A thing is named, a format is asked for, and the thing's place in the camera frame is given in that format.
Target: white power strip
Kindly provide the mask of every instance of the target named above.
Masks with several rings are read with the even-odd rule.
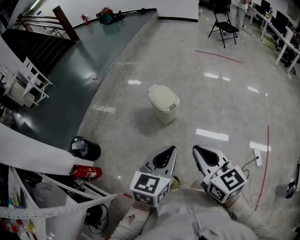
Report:
[[[260,165],[263,164],[261,152],[259,151],[258,148],[254,148],[253,149],[253,154],[254,154],[255,158],[258,157],[258,159],[255,160],[255,164],[256,164],[257,167],[259,167]]]

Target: black folding chair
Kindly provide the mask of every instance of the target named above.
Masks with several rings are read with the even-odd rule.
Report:
[[[214,26],[213,26],[211,32],[210,32],[210,35],[211,35],[212,32],[218,31],[218,30],[213,31],[215,27],[218,27],[218,28],[219,28],[219,31],[220,31],[220,34],[221,34],[221,37],[222,37],[222,40],[223,40],[224,48],[226,48],[226,47],[225,47],[225,42],[224,42],[225,40],[228,40],[228,39],[233,38],[233,39],[234,39],[234,42],[235,42],[235,44],[236,44],[234,33],[235,33],[235,32],[238,32],[239,30],[238,30],[236,27],[234,27],[234,26],[231,25],[231,22],[230,22],[230,19],[229,19],[227,10],[226,10],[224,7],[222,7],[222,6],[215,6],[214,9],[213,9],[213,12],[214,12],[216,21],[215,21],[215,24],[214,24]],[[227,15],[228,20],[227,20],[226,22],[219,22],[219,21],[218,21],[218,19],[217,19],[217,14],[220,14],[220,13]],[[223,38],[223,34],[222,34],[223,31],[232,33],[232,34],[233,34],[233,37],[224,39],[224,38]]]

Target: red fire extinguisher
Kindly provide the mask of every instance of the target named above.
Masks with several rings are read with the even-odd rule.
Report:
[[[99,178],[102,176],[102,170],[100,167],[74,165],[70,175],[78,178]]]
[[[86,18],[86,15],[82,14],[82,15],[81,15],[81,18],[82,18],[82,20],[84,21],[84,24],[85,24],[85,25],[89,25],[89,21],[88,21],[88,19]]]

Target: sleeve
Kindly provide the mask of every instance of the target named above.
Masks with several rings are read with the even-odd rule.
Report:
[[[248,206],[243,198],[239,197],[227,211],[233,215],[237,222],[249,227],[259,240],[278,240],[269,232],[263,220]]]
[[[120,221],[110,240],[133,240],[137,238],[141,235],[149,215],[150,211],[141,211],[131,207],[123,220]],[[129,223],[131,216],[134,216],[134,219]]]

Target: gray jacket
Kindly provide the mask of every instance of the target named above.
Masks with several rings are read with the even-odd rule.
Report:
[[[135,218],[129,223],[132,215]],[[226,210],[196,189],[170,193],[151,214],[131,208],[111,240],[133,239],[277,240],[241,197]]]

